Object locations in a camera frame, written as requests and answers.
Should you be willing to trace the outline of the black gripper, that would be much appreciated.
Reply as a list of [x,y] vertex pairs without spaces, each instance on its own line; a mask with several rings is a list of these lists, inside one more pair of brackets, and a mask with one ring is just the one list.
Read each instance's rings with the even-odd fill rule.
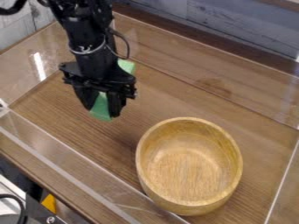
[[119,117],[127,99],[136,98],[136,78],[118,65],[116,42],[100,40],[96,44],[70,42],[75,60],[60,64],[64,82],[72,86],[86,110],[91,110],[99,92],[107,93],[108,113]]

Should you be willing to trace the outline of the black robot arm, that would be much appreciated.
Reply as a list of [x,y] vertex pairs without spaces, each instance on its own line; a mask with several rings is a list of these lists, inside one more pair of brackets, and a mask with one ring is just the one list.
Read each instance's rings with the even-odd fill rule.
[[112,28],[110,0],[36,0],[50,8],[68,37],[75,60],[59,69],[86,110],[100,120],[119,117],[136,98],[136,65],[118,53],[116,39],[126,36]]

